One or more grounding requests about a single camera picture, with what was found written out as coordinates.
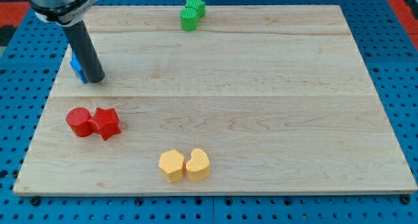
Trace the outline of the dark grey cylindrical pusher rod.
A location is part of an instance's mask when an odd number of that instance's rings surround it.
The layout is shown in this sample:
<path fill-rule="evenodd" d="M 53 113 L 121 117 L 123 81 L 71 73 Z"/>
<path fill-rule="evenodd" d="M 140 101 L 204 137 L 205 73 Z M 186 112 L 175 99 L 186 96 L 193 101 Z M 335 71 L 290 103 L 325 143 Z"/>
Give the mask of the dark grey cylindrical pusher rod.
<path fill-rule="evenodd" d="M 101 82 L 105 78 L 105 72 L 90 39 L 85 23 L 81 21 L 72 26 L 63 27 L 63 31 L 86 80 L 90 83 Z"/>

